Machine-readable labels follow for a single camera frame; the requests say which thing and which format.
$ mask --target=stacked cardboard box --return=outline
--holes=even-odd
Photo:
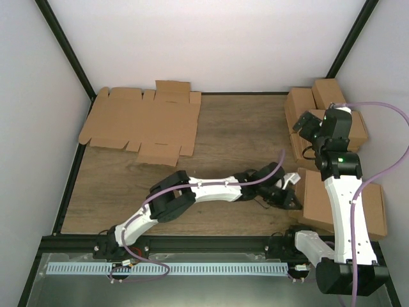
[[[303,205],[302,210],[288,214],[300,224],[334,232],[334,220],[327,190],[318,171],[298,168],[301,180],[295,186],[295,194]],[[385,205],[382,186],[369,184],[362,192],[362,204],[366,226],[371,240],[380,240],[387,235]]]
[[[314,158],[314,152],[307,150],[303,156],[303,150],[311,144],[296,134],[293,126],[306,111],[322,120],[325,110],[332,102],[336,104],[346,103],[337,81],[335,79],[320,79],[315,81],[312,89],[292,88],[284,103],[294,159],[303,168],[316,169],[314,161],[308,159]],[[358,111],[352,111],[352,127],[349,138],[348,149],[352,152],[358,152],[359,147],[368,139],[364,120]]]

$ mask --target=gray floor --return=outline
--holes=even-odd
[[[339,306],[336,295],[323,295],[315,283],[293,285],[282,277],[168,276],[147,283],[112,285],[105,276],[44,275],[46,262],[40,266],[28,306]],[[348,306],[350,297],[343,299]],[[387,303],[381,289],[359,297],[357,306],[390,306]]]

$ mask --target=wooden tabletop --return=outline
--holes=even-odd
[[[149,188],[176,170],[196,178],[224,178],[278,161],[295,171],[284,95],[204,95],[193,157],[177,167],[139,164],[137,153],[87,147],[62,233],[98,233],[128,219]],[[264,209],[256,201],[196,203],[178,219],[158,224],[155,235],[271,235],[295,220],[285,210]]]

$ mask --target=purple hose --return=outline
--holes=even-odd
[[[398,107],[395,107],[391,104],[387,104],[385,102],[360,102],[358,104],[336,104],[335,107],[360,107],[360,106],[382,106],[388,107],[396,112],[398,112],[405,120],[406,123],[409,125],[409,117],[400,110]],[[405,153],[402,157],[395,162],[392,166],[388,167],[387,169],[373,175],[371,178],[363,182],[360,187],[357,189],[355,194],[353,195],[352,202],[351,202],[351,244],[352,244],[352,300],[351,306],[354,307],[357,302],[357,292],[358,292],[358,264],[357,264],[357,247],[355,245],[355,205],[356,201],[361,194],[362,190],[370,184],[373,180],[391,172],[392,170],[396,169],[409,155],[409,146],[406,148]]]
[[[283,164],[283,162],[284,162],[285,156],[286,156],[286,151],[285,151],[284,149],[280,150],[280,160],[279,160],[278,165],[277,165],[277,166],[275,167],[275,169],[273,169],[273,171],[272,171],[270,174],[268,174],[266,177],[263,177],[263,178],[261,178],[261,179],[259,179],[259,180],[252,181],[252,182],[242,182],[242,183],[240,183],[240,182],[228,182],[227,184],[228,184],[228,185],[245,186],[245,185],[259,184],[259,183],[261,183],[261,182],[263,182],[263,181],[265,181],[265,180],[268,180],[268,179],[269,179],[270,177],[272,177],[272,176],[277,172],[277,170],[282,166],[282,164]],[[209,186],[209,185],[226,185],[226,183],[225,183],[225,182],[206,182],[206,183],[202,183],[202,184],[201,184],[201,186],[203,186],[203,187],[206,187],[206,186]],[[154,194],[154,195],[152,195],[152,196],[146,198],[145,201],[142,203],[142,206],[141,206],[141,207],[144,208],[143,210],[144,210],[144,212],[145,212],[145,205],[149,204],[149,202],[151,202],[152,200],[154,200],[156,197],[159,197],[159,196],[161,196],[161,195],[163,195],[163,194],[166,194],[166,193],[171,192],[171,191],[174,191],[174,190],[180,190],[180,189],[185,189],[185,188],[188,188],[188,187],[198,187],[198,186],[199,186],[199,184],[180,184],[180,185],[176,185],[176,186],[174,186],[174,187],[168,187],[167,189],[164,189],[163,191],[160,191],[160,192],[158,192],[158,193],[156,193],[156,194]],[[122,281],[122,282],[141,282],[141,281],[144,282],[144,281],[157,280],[157,279],[163,278],[163,277],[165,277],[166,275],[168,275],[169,272],[170,272],[170,270],[171,270],[171,268],[170,268],[168,265],[163,264],[162,262],[157,262],[157,261],[154,261],[154,260],[150,260],[150,259],[147,259],[147,258],[143,258],[143,257],[141,257],[141,256],[139,256],[139,255],[137,255],[137,254],[135,254],[133,251],[130,250],[130,248],[129,248],[129,247],[127,246],[127,244],[125,243],[125,231],[126,231],[127,228],[129,227],[129,225],[131,225],[131,223],[133,223],[133,222],[134,222],[136,219],[138,219],[139,217],[141,217],[141,215],[140,215],[140,214],[137,214],[137,215],[134,216],[132,219],[130,219],[130,220],[125,224],[125,226],[123,227],[122,232],[121,232],[122,245],[123,245],[123,247],[126,249],[126,251],[127,251],[131,256],[133,256],[134,258],[136,258],[136,259],[138,259],[138,260],[140,260],[140,261],[149,262],[149,263],[151,263],[151,264],[160,265],[160,266],[166,268],[166,272],[163,273],[163,275],[155,276],[155,277],[152,277],[152,278],[147,278],[147,279],[132,279],[132,280],[129,280],[129,281],[125,281],[125,280],[124,280],[124,281]],[[115,268],[115,269],[113,269],[113,270],[109,273],[109,279],[111,280],[111,282],[113,282],[113,280],[114,280],[112,274],[113,274],[113,272],[114,272],[115,270],[117,270],[117,269],[118,269],[118,268]]]

